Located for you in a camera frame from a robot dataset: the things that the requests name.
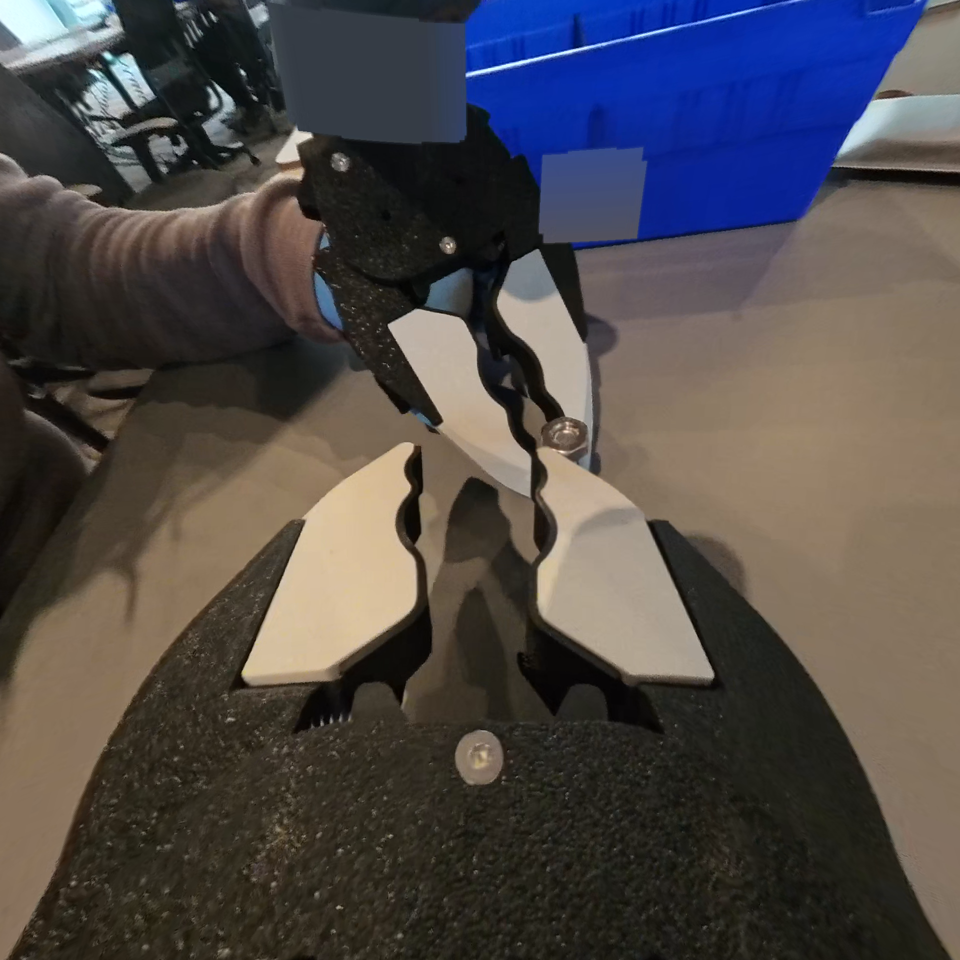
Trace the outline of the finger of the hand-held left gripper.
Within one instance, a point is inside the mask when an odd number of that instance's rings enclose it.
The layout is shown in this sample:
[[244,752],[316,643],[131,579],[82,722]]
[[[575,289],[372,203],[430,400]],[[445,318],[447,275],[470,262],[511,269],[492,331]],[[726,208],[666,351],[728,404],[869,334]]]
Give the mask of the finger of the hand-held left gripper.
[[513,435],[506,408],[488,391],[466,321],[455,314],[414,309],[389,324],[435,414],[415,409],[502,487],[531,495],[532,457]]
[[511,261],[494,285],[490,311],[496,348],[518,367],[524,396],[546,423],[566,418],[584,427],[572,459],[590,470],[594,377],[572,247],[537,245]]

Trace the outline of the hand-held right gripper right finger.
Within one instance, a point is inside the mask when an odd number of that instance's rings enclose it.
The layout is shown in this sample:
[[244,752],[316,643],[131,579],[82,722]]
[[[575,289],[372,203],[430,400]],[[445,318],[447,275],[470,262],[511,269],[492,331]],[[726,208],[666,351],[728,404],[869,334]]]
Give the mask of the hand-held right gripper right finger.
[[708,687],[712,666],[643,511],[551,448],[536,451],[531,617],[629,686]]

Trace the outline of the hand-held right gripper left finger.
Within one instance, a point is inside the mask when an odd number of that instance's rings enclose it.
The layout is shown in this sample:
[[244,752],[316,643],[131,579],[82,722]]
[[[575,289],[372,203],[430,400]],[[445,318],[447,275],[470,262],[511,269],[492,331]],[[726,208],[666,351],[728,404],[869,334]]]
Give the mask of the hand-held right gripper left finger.
[[403,441],[306,512],[242,667],[246,686],[405,686],[432,640],[423,482],[422,450]]

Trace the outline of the silver hex nut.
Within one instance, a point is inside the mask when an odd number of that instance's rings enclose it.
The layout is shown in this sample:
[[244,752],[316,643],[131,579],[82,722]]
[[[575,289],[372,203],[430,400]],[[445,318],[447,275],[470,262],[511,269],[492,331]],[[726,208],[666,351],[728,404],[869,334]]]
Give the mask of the silver hex nut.
[[[564,447],[558,446],[551,442],[550,425],[556,422],[558,419],[564,418],[574,420],[582,425],[582,441],[577,446]],[[540,450],[551,450],[563,458],[578,464],[588,464],[591,460],[593,450],[592,435],[589,426],[581,419],[567,415],[557,416],[551,420],[548,420],[541,427],[537,446]]]

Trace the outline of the blue plastic bin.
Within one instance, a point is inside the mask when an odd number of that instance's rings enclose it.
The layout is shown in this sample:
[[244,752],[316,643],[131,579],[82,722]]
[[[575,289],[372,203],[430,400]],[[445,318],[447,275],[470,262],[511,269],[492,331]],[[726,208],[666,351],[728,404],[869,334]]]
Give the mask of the blue plastic bin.
[[926,2],[481,2],[467,101],[541,187],[548,241],[804,216]]

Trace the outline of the person's left forearm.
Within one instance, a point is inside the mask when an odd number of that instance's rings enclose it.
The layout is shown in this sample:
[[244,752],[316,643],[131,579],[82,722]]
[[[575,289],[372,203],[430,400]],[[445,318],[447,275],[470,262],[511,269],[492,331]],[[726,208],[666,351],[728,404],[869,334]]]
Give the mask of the person's left forearm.
[[329,343],[313,259],[322,227],[278,174],[213,206],[104,207],[1,160],[2,341],[91,370],[217,362],[294,334]]

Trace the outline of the group of black office chairs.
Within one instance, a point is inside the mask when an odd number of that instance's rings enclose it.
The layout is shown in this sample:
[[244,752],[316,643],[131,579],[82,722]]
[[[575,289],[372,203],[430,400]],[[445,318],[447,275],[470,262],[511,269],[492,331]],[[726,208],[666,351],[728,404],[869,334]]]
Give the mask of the group of black office chairs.
[[154,138],[183,149],[174,161],[176,171],[192,166],[218,170],[240,156],[259,166],[261,160],[246,142],[221,144],[210,138],[207,123],[222,112],[230,93],[202,62],[175,3],[119,1],[111,6],[123,30],[122,48],[134,59],[150,96],[113,121],[106,143],[131,149],[155,184],[164,174],[151,148]]

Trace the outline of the grey metal clamp lever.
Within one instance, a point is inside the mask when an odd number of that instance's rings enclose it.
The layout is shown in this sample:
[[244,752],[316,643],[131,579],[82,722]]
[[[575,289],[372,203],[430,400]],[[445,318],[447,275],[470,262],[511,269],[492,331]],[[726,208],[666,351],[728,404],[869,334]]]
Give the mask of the grey metal clamp lever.
[[864,178],[958,182],[958,93],[872,100],[832,168]]

